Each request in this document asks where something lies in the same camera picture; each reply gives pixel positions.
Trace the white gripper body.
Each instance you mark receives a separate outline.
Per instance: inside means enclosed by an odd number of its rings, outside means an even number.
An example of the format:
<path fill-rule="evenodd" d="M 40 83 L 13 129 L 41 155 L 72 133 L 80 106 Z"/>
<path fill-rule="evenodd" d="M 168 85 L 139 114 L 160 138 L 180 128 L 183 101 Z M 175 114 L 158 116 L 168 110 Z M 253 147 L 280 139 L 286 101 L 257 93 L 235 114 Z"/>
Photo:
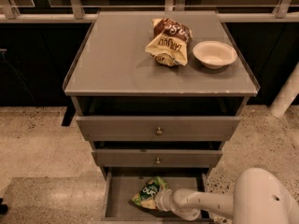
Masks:
<path fill-rule="evenodd" d="M 171 195 L 173 190 L 171 189 L 163 189 L 157 193 L 154 198 L 154 202 L 156 207 L 160 211 L 168 212 L 172 210 L 172 201 Z"/>

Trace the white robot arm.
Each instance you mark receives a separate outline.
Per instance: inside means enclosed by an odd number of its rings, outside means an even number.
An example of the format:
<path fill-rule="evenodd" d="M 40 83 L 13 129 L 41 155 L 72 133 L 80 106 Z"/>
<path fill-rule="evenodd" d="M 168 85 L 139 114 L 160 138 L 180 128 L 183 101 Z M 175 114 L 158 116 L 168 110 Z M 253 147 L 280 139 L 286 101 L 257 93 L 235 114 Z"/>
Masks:
<path fill-rule="evenodd" d="M 261 168 L 236 180 L 234 194 L 164 189 L 154 198 L 159 210 L 196 220 L 201 210 L 230 218 L 233 224 L 299 224 L 299 205 L 282 183 Z"/>

